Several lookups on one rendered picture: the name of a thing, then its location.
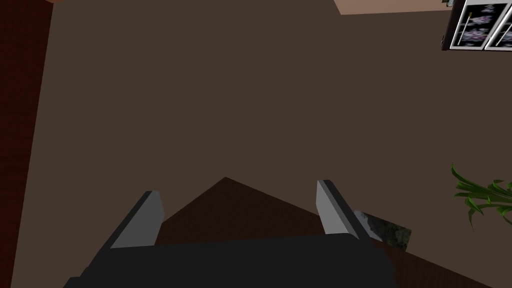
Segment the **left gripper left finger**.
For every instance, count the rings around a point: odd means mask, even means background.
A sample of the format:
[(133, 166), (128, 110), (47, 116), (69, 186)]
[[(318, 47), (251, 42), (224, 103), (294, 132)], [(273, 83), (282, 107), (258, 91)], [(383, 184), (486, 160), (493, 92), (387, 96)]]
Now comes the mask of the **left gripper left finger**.
[(164, 215), (161, 194), (157, 190), (144, 192), (101, 248), (153, 246)]

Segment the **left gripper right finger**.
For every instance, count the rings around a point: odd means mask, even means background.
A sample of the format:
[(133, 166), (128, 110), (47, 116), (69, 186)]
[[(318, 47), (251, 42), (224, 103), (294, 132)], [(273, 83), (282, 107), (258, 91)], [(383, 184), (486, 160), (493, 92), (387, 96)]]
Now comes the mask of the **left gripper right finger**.
[(350, 234), (370, 242), (370, 235), (331, 180), (316, 183), (316, 209), (326, 234)]

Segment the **grey mottled flat object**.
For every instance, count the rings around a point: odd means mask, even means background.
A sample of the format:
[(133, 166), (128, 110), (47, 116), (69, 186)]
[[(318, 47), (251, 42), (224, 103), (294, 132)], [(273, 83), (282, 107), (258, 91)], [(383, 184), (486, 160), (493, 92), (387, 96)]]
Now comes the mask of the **grey mottled flat object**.
[(354, 214), (372, 239), (402, 251), (407, 250), (411, 229), (359, 210), (354, 210)]

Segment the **dark brown wooden table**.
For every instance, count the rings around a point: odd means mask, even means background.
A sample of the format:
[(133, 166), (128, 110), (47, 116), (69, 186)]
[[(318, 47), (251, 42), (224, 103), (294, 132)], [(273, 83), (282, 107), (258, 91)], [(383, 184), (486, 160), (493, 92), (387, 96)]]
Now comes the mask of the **dark brown wooden table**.
[[(319, 235), (319, 215), (223, 178), (165, 220), (157, 245)], [(491, 288), (399, 248), (374, 240), (396, 269), (398, 288)]]

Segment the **green leafy plant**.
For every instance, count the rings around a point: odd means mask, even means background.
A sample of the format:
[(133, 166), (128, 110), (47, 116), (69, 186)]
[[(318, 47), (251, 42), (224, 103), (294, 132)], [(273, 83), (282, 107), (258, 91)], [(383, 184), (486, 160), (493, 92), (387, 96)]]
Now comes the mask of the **green leafy plant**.
[(500, 184), (504, 181), (494, 179), (487, 186), (482, 186), (463, 177), (456, 171), (453, 163), (450, 165), (450, 172), (457, 180), (455, 188), (458, 190), (452, 198), (463, 199), (463, 203), (468, 207), (467, 218), (472, 231), (475, 230), (473, 215), (478, 213), (484, 216), (484, 209), (491, 208), (512, 226), (512, 219), (508, 217), (508, 214), (512, 215), (512, 182), (507, 183), (506, 188), (503, 188)]

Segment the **dark red wooden door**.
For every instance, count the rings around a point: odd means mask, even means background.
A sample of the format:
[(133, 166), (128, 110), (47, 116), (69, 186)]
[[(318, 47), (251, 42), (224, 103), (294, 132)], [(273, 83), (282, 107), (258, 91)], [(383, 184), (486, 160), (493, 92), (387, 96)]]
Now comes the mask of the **dark red wooden door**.
[(0, 288), (10, 288), (53, 4), (0, 0)]

